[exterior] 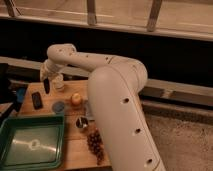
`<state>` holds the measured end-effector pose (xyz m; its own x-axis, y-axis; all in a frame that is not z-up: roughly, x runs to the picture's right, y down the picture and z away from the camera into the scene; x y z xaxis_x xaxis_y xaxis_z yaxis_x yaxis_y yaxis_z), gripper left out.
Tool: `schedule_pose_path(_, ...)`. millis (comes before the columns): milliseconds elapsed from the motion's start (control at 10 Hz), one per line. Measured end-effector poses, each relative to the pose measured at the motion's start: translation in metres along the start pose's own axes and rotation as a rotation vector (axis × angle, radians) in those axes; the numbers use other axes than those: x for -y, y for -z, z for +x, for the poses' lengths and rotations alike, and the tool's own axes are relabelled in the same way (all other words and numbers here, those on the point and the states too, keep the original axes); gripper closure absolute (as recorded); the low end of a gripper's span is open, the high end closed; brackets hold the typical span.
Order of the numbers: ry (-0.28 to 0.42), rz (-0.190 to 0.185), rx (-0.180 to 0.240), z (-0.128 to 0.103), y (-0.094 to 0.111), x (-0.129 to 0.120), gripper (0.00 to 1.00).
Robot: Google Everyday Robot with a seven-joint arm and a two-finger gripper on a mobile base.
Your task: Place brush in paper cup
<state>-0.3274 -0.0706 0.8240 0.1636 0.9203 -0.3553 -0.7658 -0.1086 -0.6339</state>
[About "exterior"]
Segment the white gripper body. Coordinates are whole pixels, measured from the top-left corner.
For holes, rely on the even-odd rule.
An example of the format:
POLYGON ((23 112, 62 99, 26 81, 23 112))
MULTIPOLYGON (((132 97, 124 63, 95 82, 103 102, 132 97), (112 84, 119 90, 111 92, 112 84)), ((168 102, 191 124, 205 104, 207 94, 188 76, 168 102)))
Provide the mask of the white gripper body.
POLYGON ((56 64, 50 59, 45 60, 40 68, 40 80, 44 81, 45 79, 52 80, 55 78, 59 71, 63 68, 62 65, 56 64))

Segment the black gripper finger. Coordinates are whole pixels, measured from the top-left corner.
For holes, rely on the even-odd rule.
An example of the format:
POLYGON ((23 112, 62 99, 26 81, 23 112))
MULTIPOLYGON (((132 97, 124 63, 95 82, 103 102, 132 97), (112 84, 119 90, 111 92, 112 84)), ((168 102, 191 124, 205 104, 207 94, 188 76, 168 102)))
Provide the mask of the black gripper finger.
POLYGON ((50 83, 49 83, 49 79, 46 78, 46 79, 43 81, 43 84, 44 84, 45 93, 46 93, 46 94, 49 94, 49 92, 50 92, 50 83))

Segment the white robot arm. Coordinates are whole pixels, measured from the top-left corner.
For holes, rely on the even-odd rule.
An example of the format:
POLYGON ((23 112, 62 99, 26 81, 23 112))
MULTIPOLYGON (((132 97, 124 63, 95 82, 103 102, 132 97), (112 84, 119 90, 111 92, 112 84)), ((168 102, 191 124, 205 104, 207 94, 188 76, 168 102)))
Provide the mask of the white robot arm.
POLYGON ((166 171, 138 97, 148 79, 142 62, 79 52, 72 44, 51 45, 47 56, 41 80, 67 65, 90 73, 88 102, 113 171, 166 171))

